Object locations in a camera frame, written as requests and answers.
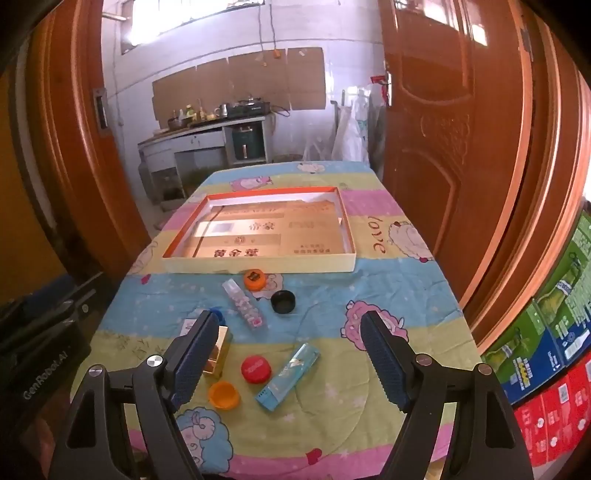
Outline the light orange bottle cap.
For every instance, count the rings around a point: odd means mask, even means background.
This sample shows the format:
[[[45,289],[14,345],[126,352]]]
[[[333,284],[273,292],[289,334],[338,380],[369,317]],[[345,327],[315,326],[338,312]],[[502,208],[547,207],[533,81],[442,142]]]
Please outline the light orange bottle cap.
[[[222,411],[235,409],[240,404],[238,390],[228,381],[217,381],[208,388],[207,398],[211,405]]]

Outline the white hello kitty lighter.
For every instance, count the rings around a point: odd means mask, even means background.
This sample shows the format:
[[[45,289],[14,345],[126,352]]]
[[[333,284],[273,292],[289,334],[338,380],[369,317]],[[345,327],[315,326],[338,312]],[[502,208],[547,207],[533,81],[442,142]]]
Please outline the white hello kitty lighter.
[[[191,328],[195,322],[196,322],[196,320],[194,318],[184,319],[183,324],[180,329],[180,332],[179,332],[179,335],[180,336],[186,335],[191,330]]]

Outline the gold mirrored box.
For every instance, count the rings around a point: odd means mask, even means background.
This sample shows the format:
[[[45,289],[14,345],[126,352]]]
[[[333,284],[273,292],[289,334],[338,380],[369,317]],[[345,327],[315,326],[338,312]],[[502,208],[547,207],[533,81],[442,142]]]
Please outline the gold mirrored box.
[[[216,343],[204,367],[204,375],[221,378],[231,342],[232,333],[228,326],[219,327]]]

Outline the blue bottle cap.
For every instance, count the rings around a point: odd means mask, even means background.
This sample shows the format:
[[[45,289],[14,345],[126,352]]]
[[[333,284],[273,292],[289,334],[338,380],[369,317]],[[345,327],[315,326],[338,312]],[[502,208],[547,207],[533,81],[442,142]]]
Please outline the blue bottle cap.
[[[221,325],[221,326],[226,325],[226,321],[224,319],[224,316],[219,309],[211,308],[211,309],[209,309],[209,312],[211,312],[211,314],[215,316],[219,325]]]

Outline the red bottle cap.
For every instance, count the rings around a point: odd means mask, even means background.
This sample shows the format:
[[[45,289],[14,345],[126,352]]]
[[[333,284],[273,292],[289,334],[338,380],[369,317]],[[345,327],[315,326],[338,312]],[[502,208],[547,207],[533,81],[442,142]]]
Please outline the red bottle cap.
[[[246,357],[240,366],[242,377],[249,384],[263,384],[270,380],[273,370],[270,362],[263,356],[252,355]]]

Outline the teal lighter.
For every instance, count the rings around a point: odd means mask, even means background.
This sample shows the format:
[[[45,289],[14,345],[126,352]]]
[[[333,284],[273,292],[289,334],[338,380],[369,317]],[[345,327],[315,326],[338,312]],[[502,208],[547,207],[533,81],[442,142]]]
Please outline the teal lighter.
[[[320,356],[320,351],[314,345],[301,344],[280,372],[270,379],[263,390],[259,391],[259,394],[256,395],[256,402],[266,411],[276,410]]]

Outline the dark orange printed cap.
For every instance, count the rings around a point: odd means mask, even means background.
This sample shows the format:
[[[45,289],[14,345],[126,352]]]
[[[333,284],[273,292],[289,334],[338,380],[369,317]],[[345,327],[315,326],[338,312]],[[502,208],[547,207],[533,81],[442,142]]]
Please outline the dark orange printed cap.
[[[259,269],[250,269],[242,275],[245,288],[252,292],[261,291],[266,288],[266,274]]]

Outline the black bottle cap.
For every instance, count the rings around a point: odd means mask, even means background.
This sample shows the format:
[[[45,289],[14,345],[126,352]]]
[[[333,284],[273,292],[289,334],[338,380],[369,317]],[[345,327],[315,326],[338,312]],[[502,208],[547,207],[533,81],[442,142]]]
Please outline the black bottle cap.
[[[294,311],[297,300],[290,290],[278,290],[271,295],[270,304],[274,312],[286,315]]]

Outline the red carton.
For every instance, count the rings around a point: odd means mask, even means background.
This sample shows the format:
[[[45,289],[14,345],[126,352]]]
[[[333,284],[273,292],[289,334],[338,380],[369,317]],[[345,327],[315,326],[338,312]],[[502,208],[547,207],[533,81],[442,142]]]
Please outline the red carton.
[[[572,453],[590,427],[590,351],[515,416],[534,471]]]

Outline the green beer carton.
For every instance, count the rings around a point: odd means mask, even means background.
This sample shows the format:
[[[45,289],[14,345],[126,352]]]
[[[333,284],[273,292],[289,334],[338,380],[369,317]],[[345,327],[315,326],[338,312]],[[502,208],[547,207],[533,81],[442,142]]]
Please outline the green beer carton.
[[[522,401],[590,346],[590,207],[579,215],[562,256],[482,359],[510,403]]]

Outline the grey kitchen counter cabinet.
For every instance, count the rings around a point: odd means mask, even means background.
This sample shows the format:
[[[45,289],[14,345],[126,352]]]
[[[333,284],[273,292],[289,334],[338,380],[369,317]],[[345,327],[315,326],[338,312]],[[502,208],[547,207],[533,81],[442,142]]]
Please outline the grey kitchen counter cabinet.
[[[232,128],[254,129],[256,153],[237,160]],[[273,160],[272,114],[225,121],[168,132],[138,144],[138,172],[148,199],[154,204],[187,198],[212,173],[219,170],[270,163]]]

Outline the orange rimmed cardboard tray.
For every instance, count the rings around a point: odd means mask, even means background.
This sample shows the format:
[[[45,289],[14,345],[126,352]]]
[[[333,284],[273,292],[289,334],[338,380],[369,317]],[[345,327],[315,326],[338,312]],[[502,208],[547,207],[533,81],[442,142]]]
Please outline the orange rimmed cardboard tray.
[[[182,274],[349,273],[356,245],[337,187],[206,195],[163,251]]]

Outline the black gas stove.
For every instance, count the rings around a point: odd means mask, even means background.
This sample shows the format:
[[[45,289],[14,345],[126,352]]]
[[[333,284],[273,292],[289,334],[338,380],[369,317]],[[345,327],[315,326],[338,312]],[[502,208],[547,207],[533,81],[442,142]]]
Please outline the black gas stove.
[[[270,103],[260,98],[249,98],[228,104],[228,119],[256,117],[270,114]]]

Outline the brown wooden door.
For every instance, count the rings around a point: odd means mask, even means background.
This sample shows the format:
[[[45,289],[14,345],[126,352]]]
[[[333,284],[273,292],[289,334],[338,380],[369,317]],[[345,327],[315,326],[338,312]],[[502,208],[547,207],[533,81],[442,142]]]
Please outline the brown wooden door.
[[[383,1],[384,180],[480,349],[541,289],[590,163],[590,89],[536,1]]]

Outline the wall cardboard sheets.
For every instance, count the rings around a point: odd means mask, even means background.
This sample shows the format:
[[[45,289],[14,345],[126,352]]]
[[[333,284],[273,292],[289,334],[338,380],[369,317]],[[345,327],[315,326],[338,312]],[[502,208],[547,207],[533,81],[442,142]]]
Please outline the wall cardboard sheets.
[[[191,66],[152,83],[154,117],[162,128],[187,106],[211,113],[222,103],[249,98],[287,110],[325,109],[324,50],[295,47],[240,54]]]

